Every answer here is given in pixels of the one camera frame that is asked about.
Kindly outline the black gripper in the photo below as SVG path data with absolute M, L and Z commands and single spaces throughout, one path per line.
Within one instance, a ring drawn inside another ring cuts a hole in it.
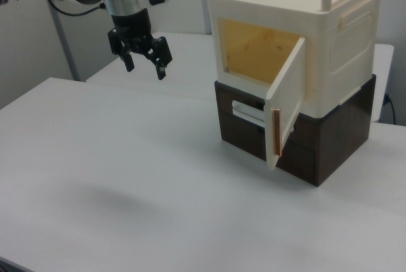
M 128 16 L 112 15 L 112 21 L 114 28 L 108 32 L 110 49 L 124 62 L 126 70 L 131 72 L 134 69 L 131 52 L 145 54 L 155 65 L 158 79 L 163 80 L 173 57 L 165 37 L 152 37 L 148 10 Z

